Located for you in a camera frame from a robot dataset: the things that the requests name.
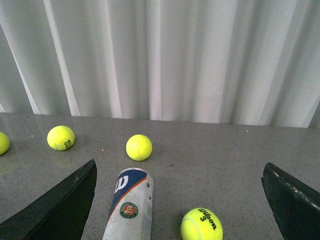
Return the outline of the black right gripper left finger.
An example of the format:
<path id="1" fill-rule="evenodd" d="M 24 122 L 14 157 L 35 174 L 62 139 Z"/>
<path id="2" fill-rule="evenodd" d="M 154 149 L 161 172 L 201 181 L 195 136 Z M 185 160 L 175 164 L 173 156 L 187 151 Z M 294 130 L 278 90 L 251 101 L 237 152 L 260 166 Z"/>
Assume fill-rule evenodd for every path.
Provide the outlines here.
<path id="1" fill-rule="evenodd" d="M 93 159 L 0 224 L 2 240 L 79 240 L 95 196 Z"/>

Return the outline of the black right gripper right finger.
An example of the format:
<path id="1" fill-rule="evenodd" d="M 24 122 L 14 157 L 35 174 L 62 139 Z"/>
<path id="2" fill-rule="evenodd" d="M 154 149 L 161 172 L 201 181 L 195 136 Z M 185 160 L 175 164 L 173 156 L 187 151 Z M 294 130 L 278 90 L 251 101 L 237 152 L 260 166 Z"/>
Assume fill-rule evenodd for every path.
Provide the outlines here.
<path id="1" fill-rule="evenodd" d="M 285 240 L 320 238 L 320 193 L 269 162 L 262 187 Z"/>

